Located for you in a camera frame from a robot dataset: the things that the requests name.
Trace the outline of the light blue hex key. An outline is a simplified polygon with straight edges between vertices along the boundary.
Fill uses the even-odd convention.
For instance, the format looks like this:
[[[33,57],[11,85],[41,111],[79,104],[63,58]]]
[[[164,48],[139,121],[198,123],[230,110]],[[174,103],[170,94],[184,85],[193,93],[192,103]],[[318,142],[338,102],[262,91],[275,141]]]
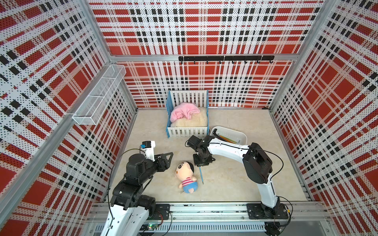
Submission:
[[[201,182],[204,185],[204,179],[203,179],[203,174],[202,174],[202,169],[199,167],[199,172],[200,172],[200,177],[201,177]]]

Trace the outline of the orange hex key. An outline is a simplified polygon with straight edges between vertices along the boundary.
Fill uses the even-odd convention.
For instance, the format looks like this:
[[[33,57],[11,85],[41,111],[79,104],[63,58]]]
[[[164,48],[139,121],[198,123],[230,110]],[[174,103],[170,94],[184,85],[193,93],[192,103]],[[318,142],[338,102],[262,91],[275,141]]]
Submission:
[[[225,138],[223,136],[219,136],[219,139],[224,141],[224,142],[228,142],[228,143],[232,143],[232,144],[236,144],[236,142],[234,142],[233,140],[231,139],[228,139],[228,138]]]

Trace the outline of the large black hex key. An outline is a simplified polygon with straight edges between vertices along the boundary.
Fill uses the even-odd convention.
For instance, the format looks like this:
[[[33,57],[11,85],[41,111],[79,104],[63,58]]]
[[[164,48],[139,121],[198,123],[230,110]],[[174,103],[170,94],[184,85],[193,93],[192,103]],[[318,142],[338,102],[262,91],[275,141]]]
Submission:
[[[232,140],[230,140],[230,139],[228,139],[228,138],[226,138],[226,137],[223,137],[223,136],[221,136],[221,135],[218,135],[218,134],[217,134],[217,129],[214,129],[214,130],[212,131],[212,134],[213,134],[213,136],[214,136],[215,138],[217,138],[217,139],[219,139],[219,140],[221,140],[221,141],[228,142],[228,143],[233,143],[233,144],[234,144],[234,142],[233,142]]]

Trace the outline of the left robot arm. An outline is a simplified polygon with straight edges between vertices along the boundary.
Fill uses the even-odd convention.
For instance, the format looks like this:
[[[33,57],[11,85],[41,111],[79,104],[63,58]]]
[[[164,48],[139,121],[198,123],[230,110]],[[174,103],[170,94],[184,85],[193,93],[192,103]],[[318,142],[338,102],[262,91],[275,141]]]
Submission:
[[[155,198],[143,192],[155,173],[169,169],[172,157],[169,152],[155,155],[154,161],[141,153],[129,158],[124,178],[108,199],[109,212],[102,236],[137,236],[148,218],[157,216],[164,221],[164,214],[156,210]]]

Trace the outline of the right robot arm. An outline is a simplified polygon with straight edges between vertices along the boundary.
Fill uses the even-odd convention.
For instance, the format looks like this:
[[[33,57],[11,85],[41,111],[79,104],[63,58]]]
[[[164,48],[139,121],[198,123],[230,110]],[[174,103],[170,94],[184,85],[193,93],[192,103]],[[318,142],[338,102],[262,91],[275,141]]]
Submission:
[[[195,151],[194,163],[198,167],[208,166],[214,162],[213,155],[220,155],[242,163],[248,178],[258,186],[261,204],[271,209],[278,206],[279,198],[275,194],[272,183],[273,162],[267,155],[268,152],[257,143],[240,145],[222,141],[210,135],[204,139],[193,135],[185,145]]]

